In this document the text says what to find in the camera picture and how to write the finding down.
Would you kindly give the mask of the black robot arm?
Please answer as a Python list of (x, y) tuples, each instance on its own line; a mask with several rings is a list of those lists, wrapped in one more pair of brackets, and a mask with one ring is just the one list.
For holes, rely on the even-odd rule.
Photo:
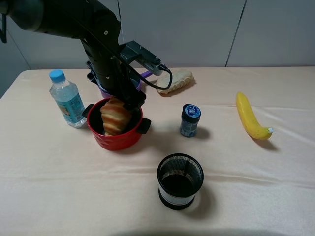
[(81, 40), (100, 85), (129, 111), (144, 104), (129, 77), (133, 69), (120, 56), (121, 23), (99, 1), (2, 0), (0, 13), (23, 30)]

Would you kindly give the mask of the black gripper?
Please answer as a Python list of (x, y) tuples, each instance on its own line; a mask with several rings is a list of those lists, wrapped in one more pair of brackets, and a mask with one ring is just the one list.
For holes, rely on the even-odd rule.
[(128, 111), (136, 111), (145, 103), (146, 95), (138, 91), (129, 77), (129, 71), (118, 58), (93, 40), (85, 41), (86, 62), (90, 73), (88, 79), (111, 96), (124, 102)]

